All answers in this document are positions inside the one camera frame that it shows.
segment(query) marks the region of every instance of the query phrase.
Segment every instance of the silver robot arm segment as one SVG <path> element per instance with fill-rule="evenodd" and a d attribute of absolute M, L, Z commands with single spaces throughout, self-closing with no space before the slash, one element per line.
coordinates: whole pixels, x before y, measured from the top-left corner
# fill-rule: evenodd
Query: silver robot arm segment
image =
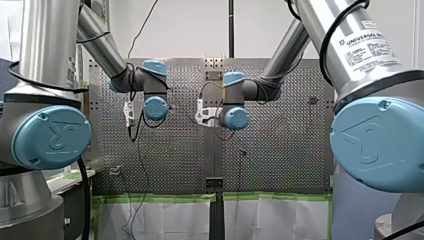
<path fill-rule="evenodd" d="M 104 33 L 87 6 L 78 21 L 77 38 L 110 78 L 110 89 L 117 93 L 144 91 L 144 116 L 163 121 L 168 113 L 166 66 L 148 60 L 141 67 L 126 63 L 110 33 Z"/>
<path fill-rule="evenodd" d="M 249 124 L 244 101 L 278 100 L 284 77 L 297 67 L 309 42 L 304 25 L 295 19 L 259 79 L 246 79 L 239 72 L 226 73 L 220 125 L 230 130 L 244 129 Z"/>
<path fill-rule="evenodd" d="M 338 94 L 330 134 L 337 161 L 371 188 L 424 191 L 424 72 L 401 64 L 367 14 L 369 1 L 294 2 Z"/>

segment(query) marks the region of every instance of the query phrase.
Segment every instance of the black cable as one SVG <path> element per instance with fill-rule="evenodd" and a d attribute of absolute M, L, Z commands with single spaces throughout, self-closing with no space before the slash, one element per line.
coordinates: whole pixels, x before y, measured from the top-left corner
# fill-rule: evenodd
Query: black cable
<path fill-rule="evenodd" d="M 91 222 L 90 184 L 88 182 L 87 169 L 85 168 L 82 157 L 80 157 L 77 162 L 81 172 L 82 185 L 84 187 L 84 229 L 82 231 L 81 240 L 89 240 Z"/>
<path fill-rule="evenodd" d="M 324 77 L 324 80 L 330 84 L 330 86 L 333 86 L 333 83 L 328 76 L 327 73 L 327 50 L 330 46 L 331 37 L 333 36 L 336 29 L 340 26 L 340 24 L 345 20 L 349 14 L 351 14 L 357 6 L 365 4 L 364 8 L 368 8 L 370 5 L 369 0 L 357 0 L 356 2 L 352 3 L 349 7 L 347 7 L 345 10 L 343 10 L 334 20 L 333 24 L 331 24 L 330 28 L 328 29 L 327 33 L 324 36 L 324 39 L 321 44 L 321 50 L 319 52 L 319 67 L 321 69 L 321 73 Z"/>
<path fill-rule="evenodd" d="M 158 127 L 160 127 L 160 126 L 161 126 L 161 125 L 165 122 L 165 120 L 166 120 L 166 118 L 162 119 L 162 121 L 161 121 L 160 123 L 158 123 L 158 125 L 149 125 L 149 124 L 147 123 L 146 118 L 144 117 L 144 114 L 142 115 L 142 117 L 143 117 L 144 125 L 146 125 L 148 128 L 158 128 Z"/>
<path fill-rule="evenodd" d="M 143 25 L 141 26 L 140 31 L 137 33 L 137 35 L 136 35 L 136 36 L 134 37 L 134 39 L 133 39 L 133 43 L 132 43 L 132 45 L 131 45 L 130 50 L 128 51 L 128 57 L 127 57 L 127 58 L 130 58 L 130 57 L 131 57 L 131 52 L 132 52 L 132 50 L 134 49 L 135 42 L 137 41 L 137 38 L 138 38 L 138 37 L 141 35 L 141 33 L 143 32 L 143 29 L 144 29 L 144 27 L 146 26 L 146 23 L 147 23 L 147 21 L 149 20 L 150 15 L 152 15 L 153 9 L 155 9 L 155 6 L 156 6 L 156 4 L 157 4 L 158 2 L 159 2 L 159 0 L 156 0 L 156 1 L 155 1 L 155 3 L 153 3 L 152 8 L 150 8 L 149 14 L 147 14 L 147 17 L 146 17 L 146 19 L 144 20 L 144 23 L 143 23 Z"/>
<path fill-rule="evenodd" d="M 42 87 L 42 88 L 53 89 L 53 90 L 64 91 L 64 92 L 73 92 L 75 94 L 88 92 L 88 89 L 86 89 L 86 88 L 64 88 L 64 87 L 58 87 L 58 86 L 55 86 L 55 85 L 50 85 L 50 84 L 41 83 L 41 82 L 37 82 L 37 81 L 34 81 L 34 80 L 27 79 L 24 76 L 22 76 L 21 74 L 15 72 L 13 70 L 13 68 L 15 68 L 16 66 L 19 66 L 19 61 L 14 62 L 14 63 L 9 65 L 9 67 L 7 68 L 7 71 L 9 72 L 9 74 L 12 75 L 13 77 L 25 82 L 25 83 L 30 84 L 30 85 Z"/>
<path fill-rule="evenodd" d="M 256 101 L 259 105 L 265 105 L 270 101 L 269 96 L 268 96 L 268 92 L 266 91 L 262 82 L 260 82 L 258 80 L 252 80 L 252 79 L 245 79 L 245 81 L 251 81 L 251 82 L 255 83 L 258 86 L 258 88 L 261 89 L 262 93 L 265 95 L 265 101 L 264 102 Z M 256 94 L 256 99 L 258 98 L 258 96 L 259 96 L 259 90 Z"/>
<path fill-rule="evenodd" d="M 210 84 L 213 84 L 214 86 L 216 86 L 216 87 L 218 87 L 218 88 L 220 88 L 220 89 L 222 89 L 222 88 L 223 88 L 221 85 L 219 85 L 219 84 L 218 84 L 218 83 L 216 83 L 216 82 L 206 82 L 205 84 L 203 84 L 202 88 L 200 89 L 200 92 L 199 92 L 199 98 L 202 98 L 202 97 L 203 97 L 203 91 L 205 91 L 205 88 L 206 88 L 208 85 L 210 85 Z"/>
<path fill-rule="evenodd" d="M 79 8 L 78 8 L 78 16 L 79 15 L 81 15 L 81 11 L 82 11 L 82 8 L 84 7 L 84 1 L 83 0 L 81 0 L 80 1 L 80 6 L 79 6 Z"/>
<path fill-rule="evenodd" d="M 302 21 L 302 19 L 300 19 L 299 14 L 297 14 L 296 11 L 294 11 L 292 0 L 286 0 L 286 2 L 293 17 L 299 21 Z"/>
<path fill-rule="evenodd" d="M 139 135 L 140 125 L 141 125 L 141 118 L 142 118 L 143 116 L 144 116 L 144 112 L 143 112 L 143 110 L 141 110 L 140 118 L 138 119 L 137 129 L 136 129 L 136 131 L 135 131 L 135 137 L 134 137 L 134 138 L 132 137 L 132 130 L 131 130 L 131 127 L 128 127 L 128 136 L 129 136 L 129 138 L 130 138 L 131 142 L 135 142 L 135 141 L 137 140 L 137 137 L 138 137 L 138 135 Z"/>
<path fill-rule="evenodd" d="M 137 91 L 134 88 L 134 81 L 135 81 L 135 66 L 132 63 L 127 63 L 127 66 L 131 66 L 131 73 L 128 76 L 128 85 L 130 86 L 130 101 L 134 101 L 135 97 L 137 96 Z"/>
<path fill-rule="evenodd" d="M 106 35 L 108 35 L 108 34 L 110 34 L 110 32 L 104 32 L 104 33 L 102 33 L 102 34 L 100 34 L 100 35 L 97 35 L 97 36 L 95 36 L 95 37 L 88 38 L 88 39 L 85 39 L 85 40 L 78 40 L 78 39 L 77 39 L 77 43 L 78 43 L 78 44 L 84 44 L 84 43 L 92 42 L 92 41 L 97 40 L 97 39 L 99 39 L 99 38 L 101 38 L 101 37 L 104 37 L 104 36 L 106 36 Z"/>
<path fill-rule="evenodd" d="M 144 201 L 146 200 L 146 196 L 147 196 L 147 191 L 150 189 L 150 179 L 149 179 L 149 175 L 147 174 L 147 169 L 146 169 L 146 166 L 144 165 L 144 162 L 143 162 L 143 159 L 142 159 L 142 157 L 141 157 L 141 150 L 140 150 L 140 137 L 138 138 L 138 141 L 137 141 L 137 153 L 138 153 L 138 160 L 140 161 L 140 164 L 141 164 L 141 168 L 142 168 L 142 170 L 143 170 L 143 173 L 144 173 L 144 176 L 146 177 L 146 192 L 144 192 L 144 194 L 143 194 L 143 198 L 141 199 L 141 202 L 140 202 L 140 204 L 139 204 L 139 206 L 137 207 L 137 209 L 135 210 L 135 212 L 134 212 L 134 217 L 133 217 L 133 219 L 132 219 L 132 221 L 131 221 L 131 227 L 130 227 L 130 229 L 131 229 L 131 234 L 132 234 L 132 236 L 133 236 L 133 238 L 135 239 L 135 237 L 134 237 L 134 221 L 135 221 L 135 218 L 136 218 L 136 216 L 137 216 L 137 214 L 138 214 L 138 212 L 140 211 L 140 209 L 143 207 L 143 203 L 144 203 Z"/>
<path fill-rule="evenodd" d="M 221 101 L 220 103 L 219 103 L 219 105 L 218 105 L 218 108 L 216 109 L 216 112 L 215 112 L 215 116 L 214 116 L 214 118 L 219 122 L 219 119 L 220 119 L 220 117 L 221 117 L 221 114 L 222 114 L 222 112 L 223 112 L 223 110 L 219 113 L 219 116 L 217 115 L 217 113 L 218 113 L 218 110 L 219 110 L 219 108 L 220 107 L 222 107 L 222 105 L 224 104 L 224 102 L 223 101 Z M 216 132 L 216 128 L 214 127 L 213 128 L 213 132 L 214 132 L 214 134 L 215 134 L 215 136 L 221 141 L 221 142 L 227 142 L 227 141 L 230 141 L 233 137 L 234 137 L 234 135 L 235 135 L 235 133 L 236 133 L 236 131 L 234 130 L 234 131 L 232 131 L 231 132 L 231 134 L 230 134 L 230 136 L 228 137 L 228 138 L 223 138 L 223 137 L 221 137 L 221 136 L 219 136 L 219 134 Z"/>
<path fill-rule="evenodd" d="M 395 232 L 392 235 L 383 238 L 382 240 L 393 240 L 393 239 L 399 238 L 399 237 L 401 237 L 401 236 L 403 236 L 405 234 L 408 234 L 408 233 L 410 233 L 412 231 L 415 231 L 415 230 L 417 230 L 419 228 L 422 228 L 422 227 L 424 227 L 424 221 L 421 221 L 421 222 L 417 222 L 415 224 L 412 224 L 411 226 L 406 227 L 406 228 L 404 228 L 402 230 L 399 230 L 398 232 Z"/>
<path fill-rule="evenodd" d="M 331 86 L 333 86 L 328 74 L 327 74 L 327 69 L 326 69 L 326 59 L 327 59 L 327 50 L 328 47 L 330 45 L 330 41 L 331 41 L 331 37 L 333 36 L 334 32 L 336 31 L 336 29 L 339 27 L 339 25 L 341 24 L 342 21 L 345 20 L 345 18 L 351 14 L 357 6 L 361 5 L 361 4 L 365 4 L 364 8 L 367 9 L 370 5 L 370 1 L 369 0 L 357 0 L 356 2 L 354 2 L 353 4 L 351 4 L 349 7 L 347 7 L 345 10 L 343 10 L 334 20 L 333 24 L 331 24 L 330 28 L 328 29 L 327 33 L 324 36 L 322 45 L 321 45 L 321 50 L 320 50 L 320 56 L 319 56 L 319 60 L 320 60 L 320 69 L 321 72 L 324 76 L 324 79 L 327 81 L 328 84 L 330 84 Z M 409 227 L 406 227 L 388 237 L 383 238 L 382 240 L 393 240 L 396 238 L 399 238 L 405 234 L 408 234 L 412 231 L 415 231 L 419 228 L 424 227 L 424 221 L 415 223 Z"/>

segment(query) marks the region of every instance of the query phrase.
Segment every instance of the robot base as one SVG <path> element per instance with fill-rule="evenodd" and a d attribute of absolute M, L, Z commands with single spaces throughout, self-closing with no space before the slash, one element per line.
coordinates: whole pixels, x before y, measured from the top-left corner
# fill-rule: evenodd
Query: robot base
<path fill-rule="evenodd" d="M 48 208 L 22 218 L 0 223 L 3 240 L 63 240 L 64 208 L 60 196 L 52 196 Z"/>

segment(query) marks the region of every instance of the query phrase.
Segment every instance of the green tape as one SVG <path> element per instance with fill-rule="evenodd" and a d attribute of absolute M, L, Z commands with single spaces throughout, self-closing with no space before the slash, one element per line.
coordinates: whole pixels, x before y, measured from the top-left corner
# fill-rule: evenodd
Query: green tape
<path fill-rule="evenodd" d="M 243 201 L 243 200 L 259 200 L 259 199 L 275 199 L 275 200 L 291 200 L 291 201 L 307 201 L 307 202 L 327 202 L 331 200 L 331 195 L 306 195 L 306 194 L 289 194 L 289 193 L 224 193 L 224 201 Z"/>
<path fill-rule="evenodd" d="M 117 196 L 95 196 L 101 204 L 119 203 L 210 203 L 215 202 L 215 194 L 192 194 L 192 195 L 156 195 L 148 194 L 125 194 Z"/>
<path fill-rule="evenodd" d="M 100 229 L 100 201 L 93 199 L 93 207 L 91 208 L 91 216 L 93 217 L 94 240 L 99 239 Z"/>

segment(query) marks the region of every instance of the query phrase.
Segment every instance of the gray panel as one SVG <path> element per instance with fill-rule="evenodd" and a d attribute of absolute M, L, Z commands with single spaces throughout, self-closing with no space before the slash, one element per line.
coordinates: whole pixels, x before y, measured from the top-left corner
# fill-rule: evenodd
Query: gray panel
<path fill-rule="evenodd" d="M 131 143 L 122 113 L 127 94 L 116 94 L 109 90 L 105 75 L 94 65 L 99 84 L 97 121 L 99 157 L 93 156 L 101 170 L 94 182 L 94 194 L 120 192 L 193 193 L 205 191 L 202 128 L 191 120 L 196 111 L 196 97 L 202 86 L 203 60 L 165 61 L 168 65 L 168 85 L 172 86 L 168 96 L 172 110 L 157 129 L 140 129 L 140 156 L 144 161 L 150 181 L 147 189 L 146 177 L 138 159 L 137 143 Z M 111 168 L 121 167 L 121 174 L 111 176 Z"/>
<path fill-rule="evenodd" d="M 137 65 L 142 62 L 143 59 L 133 60 Z M 137 157 L 137 143 L 129 141 L 124 123 L 122 108 L 128 96 L 110 91 L 106 76 L 94 63 L 91 66 L 92 158 L 93 166 L 99 170 L 94 194 L 146 190 L 202 193 L 206 192 L 206 177 L 223 177 L 225 191 L 329 193 L 333 157 L 328 134 L 334 95 L 322 80 L 317 60 L 303 61 L 287 77 L 279 101 L 266 105 L 246 103 L 251 115 L 249 128 L 224 144 L 217 142 L 211 129 L 205 130 L 191 121 L 209 68 L 204 59 L 165 62 L 169 86 L 173 88 L 169 93 L 173 109 L 163 126 L 142 127 L 141 132 L 140 153 L 150 179 L 149 189 Z M 225 59 L 224 68 L 255 78 L 266 63 L 266 59 Z M 221 96 L 217 90 L 209 88 L 204 98 L 216 100 Z M 310 97 L 318 98 L 318 104 L 309 105 Z M 121 174 L 111 176 L 110 170 L 117 166 L 121 167 Z"/>
<path fill-rule="evenodd" d="M 266 63 L 226 59 L 225 70 L 253 79 Z M 246 103 L 249 127 L 223 146 L 224 191 L 329 193 L 333 159 L 327 126 L 334 98 L 329 89 L 318 61 L 304 60 L 287 76 L 280 100 Z M 318 104 L 308 104 L 310 97 Z"/>

